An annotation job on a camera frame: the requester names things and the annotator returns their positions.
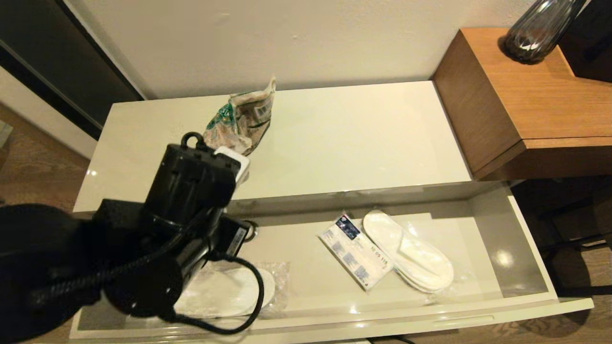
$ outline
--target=open drawer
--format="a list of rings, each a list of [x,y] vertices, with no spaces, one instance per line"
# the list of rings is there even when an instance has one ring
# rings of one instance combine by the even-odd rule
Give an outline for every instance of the open drawer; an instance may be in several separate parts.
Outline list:
[[[390,272],[366,293],[316,237],[343,209],[360,219],[374,207],[400,224],[410,221],[420,237],[450,258],[455,281],[447,291],[423,294]],[[593,307],[590,299],[557,298],[514,197],[502,183],[239,200],[229,212],[260,225],[240,256],[290,263],[284,311],[257,320],[243,334],[221,337],[156,319],[127,319],[99,302],[77,314],[71,342],[305,343],[456,329]]]

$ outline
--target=crumpled paper bag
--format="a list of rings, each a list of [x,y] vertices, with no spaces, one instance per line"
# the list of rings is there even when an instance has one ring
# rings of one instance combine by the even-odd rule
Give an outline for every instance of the crumpled paper bag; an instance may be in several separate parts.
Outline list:
[[[226,146],[249,155],[270,126],[276,78],[263,91],[231,94],[206,126],[204,142],[214,149]]]

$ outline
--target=drawer handle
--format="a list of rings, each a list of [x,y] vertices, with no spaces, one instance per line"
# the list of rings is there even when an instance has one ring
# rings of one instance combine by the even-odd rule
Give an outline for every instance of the drawer handle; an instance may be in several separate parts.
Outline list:
[[[495,321],[493,315],[470,316],[468,318],[456,318],[434,321],[434,327],[468,327],[491,324]]]

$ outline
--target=wooden nightstand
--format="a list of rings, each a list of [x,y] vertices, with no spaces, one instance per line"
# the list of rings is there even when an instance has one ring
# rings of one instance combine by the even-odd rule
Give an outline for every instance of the wooden nightstand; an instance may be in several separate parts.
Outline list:
[[[506,28],[461,29],[433,81],[475,179],[612,173],[612,83],[577,78],[557,47],[506,57]]]

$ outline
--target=white disposable slipper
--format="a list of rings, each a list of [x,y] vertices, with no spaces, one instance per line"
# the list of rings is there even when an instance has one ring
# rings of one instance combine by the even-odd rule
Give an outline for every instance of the white disposable slipper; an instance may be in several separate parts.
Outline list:
[[[258,270],[264,280],[264,307],[274,297],[276,283],[269,271]],[[257,279],[246,267],[205,272],[189,283],[174,308],[200,318],[248,315],[255,309],[257,293]]]
[[[431,244],[404,230],[382,211],[371,211],[363,221],[365,233],[393,260],[400,277],[424,293],[448,287],[454,278],[450,260]]]

